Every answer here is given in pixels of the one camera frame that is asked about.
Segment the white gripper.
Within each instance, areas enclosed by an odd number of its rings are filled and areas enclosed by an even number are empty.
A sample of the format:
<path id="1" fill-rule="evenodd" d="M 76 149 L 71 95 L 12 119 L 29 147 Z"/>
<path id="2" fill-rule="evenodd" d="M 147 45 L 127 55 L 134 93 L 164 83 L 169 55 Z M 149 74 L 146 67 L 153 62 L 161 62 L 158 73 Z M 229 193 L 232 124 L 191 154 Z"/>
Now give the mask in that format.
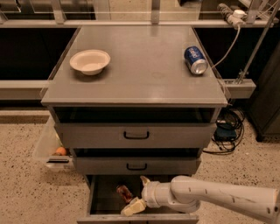
<path id="1" fill-rule="evenodd" d="M 135 197 L 121 211 L 121 215 L 131 216 L 141 213 L 146 205 L 150 208 L 169 207 L 172 202 L 172 193 L 169 183 L 150 181 L 147 177 L 141 176 L 143 183 L 142 198 Z"/>

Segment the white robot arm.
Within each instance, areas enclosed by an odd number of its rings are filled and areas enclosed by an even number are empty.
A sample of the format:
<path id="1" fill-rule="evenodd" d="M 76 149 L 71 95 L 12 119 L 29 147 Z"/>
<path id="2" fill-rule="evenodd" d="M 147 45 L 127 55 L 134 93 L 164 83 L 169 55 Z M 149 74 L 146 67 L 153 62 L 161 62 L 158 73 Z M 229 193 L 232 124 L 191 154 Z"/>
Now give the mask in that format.
<path id="1" fill-rule="evenodd" d="M 280 224 L 279 190 L 273 188 L 230 185 L 176 176 L 171 182 L 160 183 L 141 176 L 142 198 L 135 197 L 121 211 L 124 216 L 141 213 L 146 207 L 169 207 L 192 213 L 205 201 L 246 215 L 266 224 Z"/>

